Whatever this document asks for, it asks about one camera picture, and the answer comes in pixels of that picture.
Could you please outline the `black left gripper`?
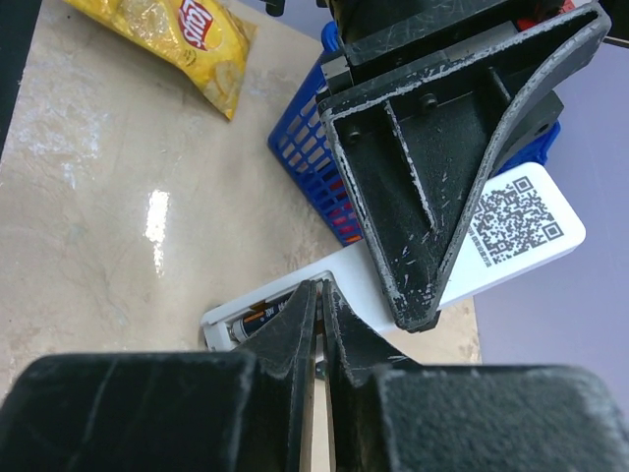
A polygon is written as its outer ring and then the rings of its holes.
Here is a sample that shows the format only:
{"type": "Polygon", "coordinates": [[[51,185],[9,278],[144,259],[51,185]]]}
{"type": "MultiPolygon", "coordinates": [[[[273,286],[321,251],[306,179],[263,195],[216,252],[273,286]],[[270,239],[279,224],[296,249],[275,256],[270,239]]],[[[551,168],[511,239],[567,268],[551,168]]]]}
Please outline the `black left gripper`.
{"type": "MultiPolygon", "coordinates": [[[[457,252],[482,189],[554,88],[593,58],[611,21],[595,1],[320,1],[338,46],[321,55],[318,113],[381,278],[416,251],[457,252]]],[[[433,328],[439,295],[404,308],[433,328]]]]}

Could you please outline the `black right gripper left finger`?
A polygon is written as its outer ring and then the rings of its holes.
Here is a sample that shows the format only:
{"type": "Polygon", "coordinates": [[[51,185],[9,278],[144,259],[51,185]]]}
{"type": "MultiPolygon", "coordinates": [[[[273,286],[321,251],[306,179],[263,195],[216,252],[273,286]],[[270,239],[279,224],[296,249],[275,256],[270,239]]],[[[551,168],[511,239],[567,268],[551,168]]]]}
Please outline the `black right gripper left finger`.
{"type": "Polygon", "coordinates": [[[316,286],[229,352],[63,354],[1,407],[5,471],[307,471],[316,286]]]}

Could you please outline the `white air conditioner remote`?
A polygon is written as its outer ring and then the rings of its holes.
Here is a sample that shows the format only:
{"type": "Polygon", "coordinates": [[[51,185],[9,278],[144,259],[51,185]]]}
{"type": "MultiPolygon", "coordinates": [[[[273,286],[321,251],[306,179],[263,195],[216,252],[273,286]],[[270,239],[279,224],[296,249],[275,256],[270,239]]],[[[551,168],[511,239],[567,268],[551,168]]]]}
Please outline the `white air conditioner remote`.
{"type": "Polygon", "coordinates": [[[207,311],[200,320],[205,344],[211,351],[242,344],[231,339],[229,326],[252,306],[292,294],[304,280],[334,282],[351,308],[385,333],[396,327],[391,302],[408,308],[439,295],[444,310],[571,253],[584,242],[586,228],[545,168],[529,162],[486,182],[460,237],[458,251],[440,260],[412,246],[432,243],[428,234],[411,234],[390,264],[400,270],[400,281],[381,278],[368,244],[356,242],[207,311]]]}

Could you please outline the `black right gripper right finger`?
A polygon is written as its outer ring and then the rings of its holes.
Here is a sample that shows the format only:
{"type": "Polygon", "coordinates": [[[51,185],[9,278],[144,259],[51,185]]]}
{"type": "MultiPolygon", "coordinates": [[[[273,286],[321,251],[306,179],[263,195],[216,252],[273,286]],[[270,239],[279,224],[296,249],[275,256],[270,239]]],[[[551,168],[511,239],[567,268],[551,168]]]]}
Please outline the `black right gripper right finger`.
{"type": "Polygon", "coordinates": [[[423,365],[322,288],[335,471],[624,471],[628,427],[570,366],[423,365]]]}

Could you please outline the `black battery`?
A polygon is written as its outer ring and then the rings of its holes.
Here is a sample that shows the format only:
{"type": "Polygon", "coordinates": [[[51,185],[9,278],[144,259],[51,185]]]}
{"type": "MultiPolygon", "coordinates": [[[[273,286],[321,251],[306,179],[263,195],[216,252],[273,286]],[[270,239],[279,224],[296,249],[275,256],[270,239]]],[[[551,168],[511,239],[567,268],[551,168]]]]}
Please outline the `black battery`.
{"type": "Polygon", "coordinates": [[[245,313],[229,326],[231,339],[238,343],[245,342],[256,331],[278,315],[284,309],[291,296],[291,293],[286,293],[275,299],[265,300],[256,306],[252,306],[248,313],[245,313]]]}

